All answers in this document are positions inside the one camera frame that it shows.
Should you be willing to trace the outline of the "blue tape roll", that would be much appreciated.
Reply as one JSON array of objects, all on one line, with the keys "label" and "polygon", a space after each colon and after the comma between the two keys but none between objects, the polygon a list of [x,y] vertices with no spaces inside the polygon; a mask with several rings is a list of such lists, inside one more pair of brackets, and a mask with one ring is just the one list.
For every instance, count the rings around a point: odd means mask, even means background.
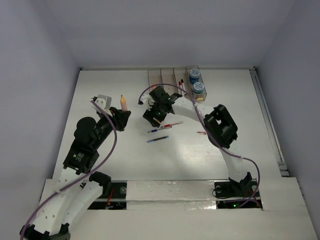
[{"label": "blue tape roll", "polygon": [[199,69],[197,68],[192,68],[190,71],[189,71],[189,81],[191,84],[194,84],[196,82],[199,81],[199,78],[201,76],[201,72]]},{"label": "blue tape roll", "polygon": [[195,93],[195,94],[202,94],[205,90],[205,86],[202,82],[195,82],[192,86],[192,91]]}]

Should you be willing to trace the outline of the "red capped white marker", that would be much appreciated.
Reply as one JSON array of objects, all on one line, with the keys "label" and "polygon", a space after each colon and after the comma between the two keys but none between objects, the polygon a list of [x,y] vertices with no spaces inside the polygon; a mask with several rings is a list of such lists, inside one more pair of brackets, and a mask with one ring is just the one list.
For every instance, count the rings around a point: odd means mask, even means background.
[{"label": "red capped white marker", "polygon": [[178,86],[179,86],[180,90],[183,90],[181,81],[178,82]]}]

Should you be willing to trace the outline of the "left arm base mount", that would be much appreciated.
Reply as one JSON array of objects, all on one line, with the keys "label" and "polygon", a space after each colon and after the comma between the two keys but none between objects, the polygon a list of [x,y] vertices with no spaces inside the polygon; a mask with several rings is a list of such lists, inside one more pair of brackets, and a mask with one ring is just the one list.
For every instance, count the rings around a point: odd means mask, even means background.
[{"label": "left arm base mount", "polygon": [[126,210],[127,181],[112,181],[110,190],[98,197],[88,210]]}]

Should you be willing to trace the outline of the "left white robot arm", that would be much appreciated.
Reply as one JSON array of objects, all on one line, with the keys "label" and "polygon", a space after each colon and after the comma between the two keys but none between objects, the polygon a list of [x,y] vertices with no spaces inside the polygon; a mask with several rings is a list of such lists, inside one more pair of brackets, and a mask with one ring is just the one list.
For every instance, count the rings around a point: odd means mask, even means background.
[{"label": "left white robot arm", "polygon": [[111,177],[95,166],[98,149],[111,133],[124,131],[131,112],[111,107],[97,114],[99,121],[83,117],[77,122],[55,189],[22,227],[22,240],[69,240],[88,207],[112,193]]}]

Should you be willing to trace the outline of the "black capped white marker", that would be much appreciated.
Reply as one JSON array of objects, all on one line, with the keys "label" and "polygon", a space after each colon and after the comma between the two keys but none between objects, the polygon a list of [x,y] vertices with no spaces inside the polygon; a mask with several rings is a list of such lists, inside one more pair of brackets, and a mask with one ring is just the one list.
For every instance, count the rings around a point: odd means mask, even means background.
[{"label": "black capped white marker", "polygon": [[185,87],[185,83],[184,83],[184,80],[181,79],[181,84],[182,84],[182,88],[183,88],[183,92],[184,92],[184,96],[187,96],[187,90],[186,90],[186,87]]}]

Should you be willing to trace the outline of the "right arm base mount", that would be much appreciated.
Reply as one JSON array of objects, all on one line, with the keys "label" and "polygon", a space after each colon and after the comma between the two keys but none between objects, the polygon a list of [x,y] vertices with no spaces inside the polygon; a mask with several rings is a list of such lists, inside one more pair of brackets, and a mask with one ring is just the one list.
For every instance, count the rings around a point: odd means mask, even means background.
[{"label": "right arm base mount", "polygon": [[215,181],[211,194],[217,199],[218,209],[237,209],[240,205],[241,209],[262,209],[262,201],[260,192],[257,191],[252,198],[254,191],[257,187],[257,181],[254,179],[250,182],[248,187],[244,190],[233,189],[230,181]]}]

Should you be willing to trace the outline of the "blue gel pen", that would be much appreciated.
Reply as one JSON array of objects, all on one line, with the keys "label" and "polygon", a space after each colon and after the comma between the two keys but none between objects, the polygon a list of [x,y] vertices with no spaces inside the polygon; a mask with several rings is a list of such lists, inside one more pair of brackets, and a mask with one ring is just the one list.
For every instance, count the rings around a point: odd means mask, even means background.
[{"label": "blue gel pen", "polygon": [[167,125],[167,126],[160,127],[158,129],[152,129],[152,130],[148,131],[147,133],[155,133],[155,132],[159,132],[159,131],[170,129],[170,128],[172,128],[172,126]]}]

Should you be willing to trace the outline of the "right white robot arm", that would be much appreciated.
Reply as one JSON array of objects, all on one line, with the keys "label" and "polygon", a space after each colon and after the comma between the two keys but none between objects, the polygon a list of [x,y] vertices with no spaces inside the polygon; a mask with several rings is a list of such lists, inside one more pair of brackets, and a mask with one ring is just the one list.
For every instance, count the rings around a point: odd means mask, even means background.
[{"label": "right white robot arm", "polygon": [[209,141],[217,147],[225,161],[230,190],[235,196],[243,196],[249,189],[252,175],[246,170],[243,158],[238,153],[236,140],[238,127],[227,108],[196,103],[191,97],[179,93],[169,95],[163,84],[146,94],[141,93],[138,104],[146,106],[143,118],[158,128],[167,116],[174,114],[198,121],[207,133]]}]

